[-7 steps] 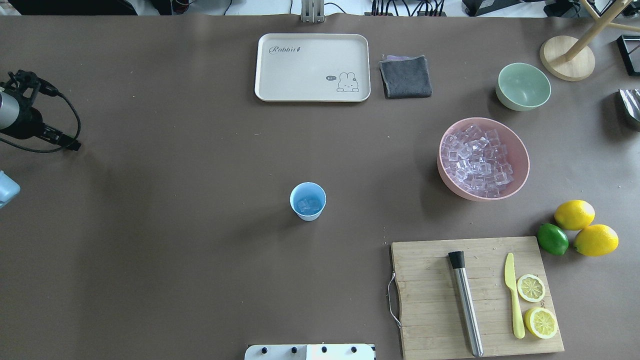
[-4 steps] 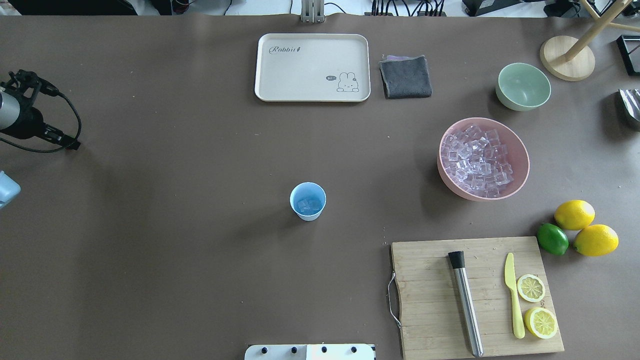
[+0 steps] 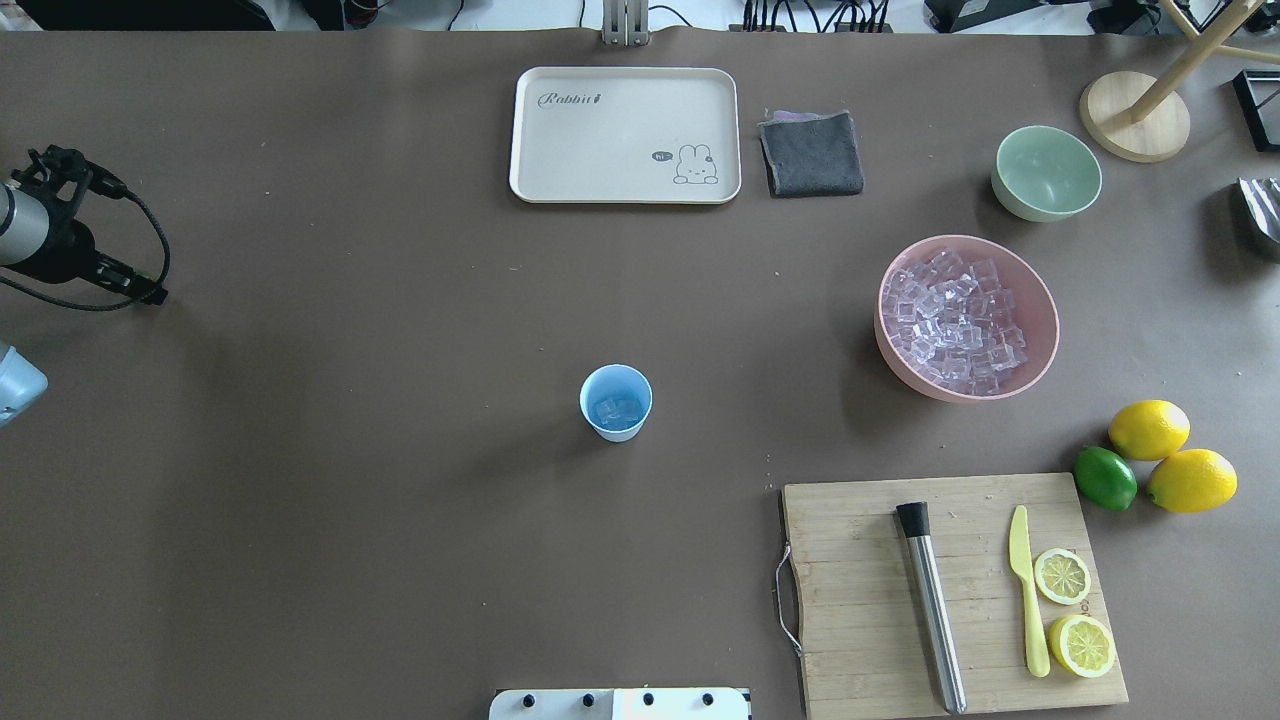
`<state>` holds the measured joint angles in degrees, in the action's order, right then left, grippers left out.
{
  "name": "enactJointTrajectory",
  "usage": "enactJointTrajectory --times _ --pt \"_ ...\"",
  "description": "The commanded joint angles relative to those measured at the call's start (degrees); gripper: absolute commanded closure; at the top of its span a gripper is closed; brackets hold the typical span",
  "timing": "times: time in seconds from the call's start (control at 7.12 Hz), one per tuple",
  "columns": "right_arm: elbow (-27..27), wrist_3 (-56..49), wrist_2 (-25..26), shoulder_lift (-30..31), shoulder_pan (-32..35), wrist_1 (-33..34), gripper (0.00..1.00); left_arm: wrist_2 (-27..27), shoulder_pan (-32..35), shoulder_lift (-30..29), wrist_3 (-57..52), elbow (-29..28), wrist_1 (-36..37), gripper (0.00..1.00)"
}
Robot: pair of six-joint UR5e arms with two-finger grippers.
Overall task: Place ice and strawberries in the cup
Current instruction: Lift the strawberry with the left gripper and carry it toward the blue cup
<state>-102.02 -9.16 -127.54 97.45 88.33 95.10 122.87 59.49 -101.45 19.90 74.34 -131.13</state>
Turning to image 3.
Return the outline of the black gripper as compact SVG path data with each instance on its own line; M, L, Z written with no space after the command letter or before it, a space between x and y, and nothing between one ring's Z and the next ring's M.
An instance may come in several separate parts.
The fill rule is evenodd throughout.
M109 258L76 219L87 192L124 199L127 186L74 149L28 151L29 165L5 184L5 268L50 284L84 279L136 304L160 306L160 281Z

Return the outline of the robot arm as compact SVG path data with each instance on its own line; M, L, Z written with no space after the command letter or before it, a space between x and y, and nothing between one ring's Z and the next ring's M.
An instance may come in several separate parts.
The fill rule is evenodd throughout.
M91 229L77 214L88 193L133 202L154 228L163 251L157 275L97 250ZM41 302L83 313L109 313L134 305L164 304L172 269L172 246L160 220L142 197L113 172L74 149L29 150L29 167L3 182L3 268L47 284L83 279L119 295L110 304L78 304L40 292L18 281L3 284Z

